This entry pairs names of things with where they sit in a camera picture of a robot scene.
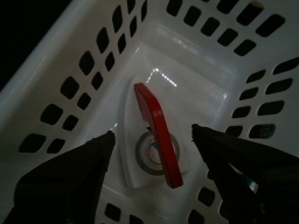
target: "red plastic object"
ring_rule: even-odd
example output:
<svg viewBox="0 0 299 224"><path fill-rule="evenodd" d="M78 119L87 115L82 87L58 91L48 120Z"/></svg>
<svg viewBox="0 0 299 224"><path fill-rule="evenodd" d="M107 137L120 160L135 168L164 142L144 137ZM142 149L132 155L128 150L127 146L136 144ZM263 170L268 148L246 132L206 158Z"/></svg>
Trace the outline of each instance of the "red plastic object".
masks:
<svg viewBox="0 0 299 224"><path fill-rule="evenodd" d="M174 152L174 144L164 120L164 112L158 99L144 83L135 84L135 94L144 120L148 122L158 143L167 185L176 188L183 185L183 175Z"/></svg>

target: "basket hole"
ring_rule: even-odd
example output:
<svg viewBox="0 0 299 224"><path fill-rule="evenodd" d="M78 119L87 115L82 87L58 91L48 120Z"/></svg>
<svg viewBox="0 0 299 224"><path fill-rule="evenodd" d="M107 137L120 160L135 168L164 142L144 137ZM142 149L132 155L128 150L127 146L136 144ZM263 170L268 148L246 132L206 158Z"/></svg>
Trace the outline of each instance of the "basket hole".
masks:
<svg viewBox="0 0 299 224"><path fill-rule="evenodd" d="M239 0L220 0L218 5L218 10L224 14L228 14L235 7Z"/></svg>
<svg viewBox="0 0 299 224"><path fill-rule="evenodd" d="M96 90L99 90L102 83L103 83L103 76L102 76L100 72L96 72L94 79L91 81L91 85Z"/></svg>
<svg viewBox="0 0 299 224"><path fill-rule="evenodd" d="M147 1L144 1L143 7L142 7L142 22L146 20L147 15Z"/></svg>
<svg viewBox="0 0 299 224"><path fill-rule="evenodd" d="M266 94L271 95L279 92L284 92L293 86L293 83L294 83L293 79L280 80L271 83L266 88Z"/></svg>
<svg viewBox="0 0 299 224"><path fill-rule="evenodd" d="M242 95L239 96L239 100L243 101L246 99L254 98L258 94L258 87L252 87L251 89L246 90Z"/></svg>
<svg viewBox="0 0 299 224"><path fill-rule="evenodd" d="M275 67L274 74L284 73L297 68L299 65L299 58L290 59Z"/></svg>
<svg viewBox="0 0 299 224"><path fill-rule="evenodd" d="M259 107L256 114L259 116L275 115L283 110L284 105L283 101L267 102Z"/></svg>
<svg viewBox="0 0 299 224"><path fill-rule="evenodd" d="M212 190L210 190L208 188L203 187L200 189L198 200L199 200L199 202L202 202L203 205L210 207L215 200L215 192Z"/></svg>
<svg viewBox="0 0 299 224"><path fill-rule="evenodd" d="M232 113L232 118L246 117L248 115L250 110L251 110L250 106L236 108Z"/></svg>
<svg viewBox="0 0 299 224"><path fill-rule="evenodd" d="M276 126L274 124L259 124L251 128L248 137L268 139L275 134L275 131Z"/></svg>
<svg viewBox="0 0 299 224"><path fill-rule="evenodd" d="M83 110L88 107L90 101L91 101L90 95L84 93L82 97L79 98L79 102L78 102L78 105Z"/></svg>
<svg viewBox="0 0 299 224"><path fill-rule="evenodd" d="M204 35L211 36L211 34L216 31L219 26L220 26L220 21L216 18L210 17L204 26L200 29L200 32Z"/></svg>
<svg viewBox="0 0 299 224"><path fill-rule="evenodd" d="M268 37L284 22L286 20L283 17L279 15L272 15L256 28L256 34L259 34L262 37Z"/></svg>
<svg viewBox="0 0 299 224"><path fill-rule="evenodd" d="M108 48L108 31L104 27L98 34L98 49L103 53Z"/></svg>
<svg viewBox="0 0 299 224"><path fill-rule="evenodd" d="M70 115L62 127L66 130L72 131L78 122L79 122L79 118L75 115Z"/></svg>
<svg viewBox="0 0 299 224"><path fill-rule="evenodd" d="M220 203L219 214L226 220L230 218L228 204L224 201Z"/></svg>
<svg viewBox="0 0 299 224"><path fill-rule="evenodd" d="M182 6L183 6L183 0L170 0L166 11L168 12L168 14L176 17Z"/></svg>
<svg viewBox="0 0 299 224"><path fill-rule="evenodd" d="M240 45L238 46L234 52L239 56L246 56L255 47L256 47L256 43L251 41L250 39L246 39L240 43Z"/></svg>
<svg viewBox="0 0 299 224"><path fill-rule="evenodd" d="M79 68L82 72L88 75L95 66L95 60L92 59L91 53L86 52L79 60Z"/></svg>
<svg viewBox="0 0 299 224"><path fill-rule="evenodd" d="M20 152L35 153L46 142L47 137L38 134L31 134L23 140L23 143L19 147Z"/></svg>
<svg viewBox="0 0 299 224"><path fill-rule="evenodd" d="M132 214L130 214L130 224L143 224L143 220L140 220L138 217L135 217Z"/></svg>
<svg viewBox="0 0 299 224"><path fill-rule="evenodd" d="M252 73L248 77L247 77L247 83L252 82L252 81L258 81L264 77L267 70L262 70L256 73Z"/></svg>
<svg viewBox="0 0 299 224"><path fill-rule="evenodd" d="M106 66L107 66L108 71L112 69L115 63L116 63L115 56L114 56L114 53L111 52L107 56L107 59L106 59Z"/></svg>
<svg viewBox="0 0 299 224"><path fill-rule="evenodd" d="M131 34L131 38L136 34L136 17L134 17L131 24L130 24L130 34Z"/></svg>
<svg viewBox="0 0 299 224"><path fill-rule="evenodd" d="M230 126L226 130L226 133L234 137L239 137L242 130L243 130L243 127L240 125Z"/></svg>
<svg viewBox="0 0 299 224"><path fill-rule="evenodd" d="M136 0L127 0L126 2L127 2L127 12L130 14L134 8L136 7Z"/></svg>
<svg viewBox="0 0 299 224"><path fill-rule="evenodd" d="M232 29L227 29L219 37L218 42L223 46L228 46L234 39L238 37L238 33Z"/></svg>
<svg viewBox="0 0 299 224"><path fill-rule="evenodd" d="M188 217L188 223L190 224L204 224L204 217L195 210L191 210L190 217Z"/></svg>
<svg viewBox="0 0 299 224"><path fill-rule="evenodd" d="M54 125L62 118L63 109L51 104L42 112L42 122Z"/></svg>
<svg viewBox="0 0 299 224"><path fill-rule="evenodd" d="M112 23L114 23L115 32L118 32L120 27L122 27L122 24L123 24L123 16L122 16L120 5L115 9L115 12L114 12L114 15L112 15Z"/></svg>
<svg viewBox="0 0 299 224"><path fill-rule="evenodd" d="M263 11L264 6L262 3L251 2L246 9L238 15L238 22L243 25L250 25L259 13Z"/></svg>
<svg viewBox="0 0 299 224"><path fill-rule="evenodd" d="M59 153L64 144L66 144L66 141L63 139L56 138L51 142L51 146L47 150L47 153Z"/></svg>
<svg viewBox="0 0 299 224"><path fill-rule="evenodd" d="M187 12L186 17L183 19L183 22L190 26L195 26L200 15L202 15L202 11L196 7L192 6L188 9L188 12Z"/></svg>
<svg viewBox="0 0 299 224"><path fill-rule="evenodd" d="M124 50L126 50L126 47L127 47L127 38L126 38L126 34L123 34L118 40L118 43L116 43L116 46L118 46L118 51L119 53L122 53Z"/></svg>
<svg viewBox="0 0 299 224"><path fill-rule="evenodd" d="M70 77L60 86L60 93L71 99L80 89L80 84Z"/></svg>
<svg viewBox="0 0 299 224"><path fill-rule="evenodd" d="M106 216L112 221L120 221L120 214L122 214L120 208L108 203L106 208Z"/></svg>

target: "white plastic laundry basket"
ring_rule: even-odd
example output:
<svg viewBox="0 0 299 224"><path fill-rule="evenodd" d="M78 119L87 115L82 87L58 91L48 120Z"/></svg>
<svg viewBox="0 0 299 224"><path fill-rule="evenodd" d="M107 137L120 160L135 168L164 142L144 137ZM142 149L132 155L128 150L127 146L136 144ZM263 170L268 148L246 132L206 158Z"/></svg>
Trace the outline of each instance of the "white plastic laundry basket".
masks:
<svg viewBox="0 0 299 224"><path fill-rule="evenodd" d="M298 11L297 0L75 0L2 93L0 221L34 167L119 136L138 76L160 91L192 166L175 190L128 189L116 141L96 223L228 223L191 126L299 156Z"/></svg>

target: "dark background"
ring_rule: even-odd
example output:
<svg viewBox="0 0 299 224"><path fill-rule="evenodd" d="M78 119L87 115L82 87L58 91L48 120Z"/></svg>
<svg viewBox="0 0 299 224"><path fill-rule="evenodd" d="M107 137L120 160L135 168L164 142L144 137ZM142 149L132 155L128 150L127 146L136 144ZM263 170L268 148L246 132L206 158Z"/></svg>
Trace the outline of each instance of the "dark background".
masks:
<svg viewBox="0 0 299 224"><path fill-rule="evenodd" d="M71 0L8 0L4 2L0 6L0 90Z"/></svg>

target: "red handle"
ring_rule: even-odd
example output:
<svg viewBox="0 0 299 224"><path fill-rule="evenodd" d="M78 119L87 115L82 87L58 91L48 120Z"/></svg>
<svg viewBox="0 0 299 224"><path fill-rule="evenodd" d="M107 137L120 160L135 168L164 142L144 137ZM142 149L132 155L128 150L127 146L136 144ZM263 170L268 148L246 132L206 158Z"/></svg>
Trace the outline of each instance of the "red handle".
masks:
<svg viewBox="0 0 299 224"><path fill-rule="evenodd" d="M174 153L174 144L164 120L164 112L158 99L144 83L135 84L135 94L144 120L148 122L158 143L167 185L176 188L183 185L183 176Z"/></svg>

